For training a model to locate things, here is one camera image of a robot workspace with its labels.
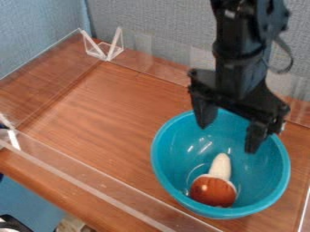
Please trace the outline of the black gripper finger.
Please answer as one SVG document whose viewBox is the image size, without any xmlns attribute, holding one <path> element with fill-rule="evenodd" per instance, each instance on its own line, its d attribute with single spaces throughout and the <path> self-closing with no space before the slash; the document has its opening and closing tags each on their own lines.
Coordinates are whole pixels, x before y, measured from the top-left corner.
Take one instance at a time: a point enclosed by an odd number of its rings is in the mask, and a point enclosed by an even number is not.
<svg viewBox="0 0 310 232">
<path fill-rule="evenodd" d="M 267 125 L 259 121 L 251 121 L 247 128 L 244 151 L 253 154 L 267 137 Z"/>
<path fill-rule="evenodd" d="M 217 106 L 213 101 L 197 95 L 191 95 L 191 104 L 197 125 L 204 129 L 216 118 Z"/>
</svg>

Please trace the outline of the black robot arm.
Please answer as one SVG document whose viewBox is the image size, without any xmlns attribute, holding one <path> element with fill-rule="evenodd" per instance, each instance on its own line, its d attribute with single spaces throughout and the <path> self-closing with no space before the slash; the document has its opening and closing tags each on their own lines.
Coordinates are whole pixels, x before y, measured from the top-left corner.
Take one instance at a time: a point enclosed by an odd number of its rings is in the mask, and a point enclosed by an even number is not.
<svg viewBox="0 0 310 232">
<path fill-rule="evenodd" d="M 209 1 L 216 21 L 215 69 L 188 71 L 191 105 L 201 128 L 213 122 L 220 109 L 249 121 L 244 151 L 253 153 L 267 136 L 281 131 L 289 112 L 265 85 L 265 75 L 291 69 L 268 64 L 273 44 L 289 49 L 279 34 L 287 30 L 291 12 L 283 0 Z"/>
</svg>

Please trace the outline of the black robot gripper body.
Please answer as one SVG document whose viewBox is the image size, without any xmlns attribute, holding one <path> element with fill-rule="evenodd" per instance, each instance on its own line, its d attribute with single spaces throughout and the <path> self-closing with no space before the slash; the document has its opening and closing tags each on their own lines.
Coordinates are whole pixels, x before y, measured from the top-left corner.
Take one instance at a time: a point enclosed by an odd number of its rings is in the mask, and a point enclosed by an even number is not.
<svg viewBox="0 0 310 232">
<path fill-rule="evenodd" d="M 192 68 L 187 76 L 189 96 L 201 96 L 213 101 L 217 109 L 221 108 L 249 121 L 264 123 L 268 134 L 283 131 L 291 108 L 269 91 L 265 81 L 260 81 L 244 94 L 229 94 L 215 87 L 215 71 Z"/>
</svg>

